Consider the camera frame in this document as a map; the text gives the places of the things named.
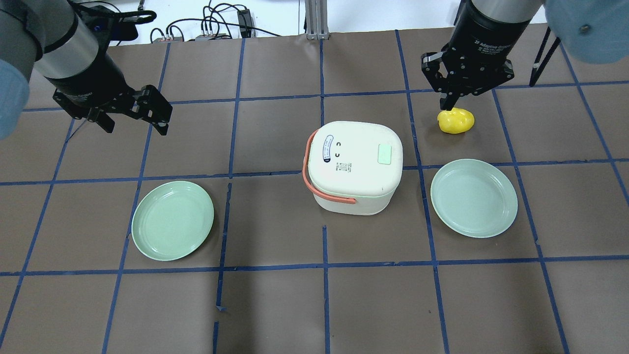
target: blue sticker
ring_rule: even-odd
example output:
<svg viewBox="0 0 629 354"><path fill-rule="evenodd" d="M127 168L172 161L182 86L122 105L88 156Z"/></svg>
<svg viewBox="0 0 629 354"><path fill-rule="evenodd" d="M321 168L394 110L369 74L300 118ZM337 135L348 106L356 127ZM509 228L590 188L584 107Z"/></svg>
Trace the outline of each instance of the blue sticker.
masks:
<svg viewBox="0 0 629 354"><path fill-rule="evenodd" d="M323 142L323 162L330 162L330 147L332 146L332 140L334 140L332 135L325 137L325 141Z"/></svg>

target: metal post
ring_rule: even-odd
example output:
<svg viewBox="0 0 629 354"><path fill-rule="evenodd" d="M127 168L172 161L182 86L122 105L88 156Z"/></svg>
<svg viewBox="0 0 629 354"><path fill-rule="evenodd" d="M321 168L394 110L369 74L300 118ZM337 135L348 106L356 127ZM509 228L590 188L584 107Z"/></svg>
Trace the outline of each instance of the metal post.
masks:
<svg viewBox="0 0 629 354"><path fill-rule="evenodd" d="M306 38L328 37L328 0L306 0Z"/></svg>

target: yellow object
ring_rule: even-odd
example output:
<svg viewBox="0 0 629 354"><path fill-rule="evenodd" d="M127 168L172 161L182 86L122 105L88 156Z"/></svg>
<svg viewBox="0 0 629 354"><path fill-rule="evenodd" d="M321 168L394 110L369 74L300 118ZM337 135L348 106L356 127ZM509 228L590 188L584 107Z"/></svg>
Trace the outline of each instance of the yellow object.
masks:
<svg viewBox="0 0 629 354"><path fill-rule="evenodd" d="M474 115L461 108L441 111L437 115L437 120L441 131L449 134L464 133L474 126Z"/></svg>

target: oval plate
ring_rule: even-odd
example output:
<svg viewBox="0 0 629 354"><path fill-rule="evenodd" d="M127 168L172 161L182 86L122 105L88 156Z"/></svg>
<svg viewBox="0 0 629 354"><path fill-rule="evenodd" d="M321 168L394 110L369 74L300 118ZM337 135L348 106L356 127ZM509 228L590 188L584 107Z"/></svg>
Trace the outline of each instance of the oval plate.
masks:
<svg viewBox="0 0 629 354"><path fill-rule="evenodd" d="M138 205L131 221L135 246L157 261L172 261L197 249L214 222L208 193L187 181L157 187Z"/></svg>
<svg viewBox="0 0 629 354"><path fill-rule="evenodd" d="M469 237L503 233L518 213L518 196L499 169L483 161L461 159L437 171L430 198L449 228Z"/></svg>

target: red handle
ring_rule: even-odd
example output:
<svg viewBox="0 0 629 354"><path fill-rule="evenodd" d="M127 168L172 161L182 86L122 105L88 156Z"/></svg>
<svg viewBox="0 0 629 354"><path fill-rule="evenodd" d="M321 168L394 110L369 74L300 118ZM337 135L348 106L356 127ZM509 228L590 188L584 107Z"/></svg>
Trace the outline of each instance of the red handle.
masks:
<svg viewBox="0 0 629 354"><path fill-rule="evenodd" d="M308 187L308 189L311 192L313 192L314 195L316 195L317 197L323 198L325 200L329 200L331 202L356 204L356 199L354 198L337 197L335 195L329 195L329 194L323 193L322 191L316 189L315 186L313 186L312 183L308 181L308 178L306 177L306 174L308 173L308 156L310 155L310 145L312 144L317 131L319 130L318 129L315 130L310 135L310 138L308 138L308 142L306 143L306 155L304 156L304 166L301 169L301 175L304 177L304 183L306 183L306 186Z"/></svg>

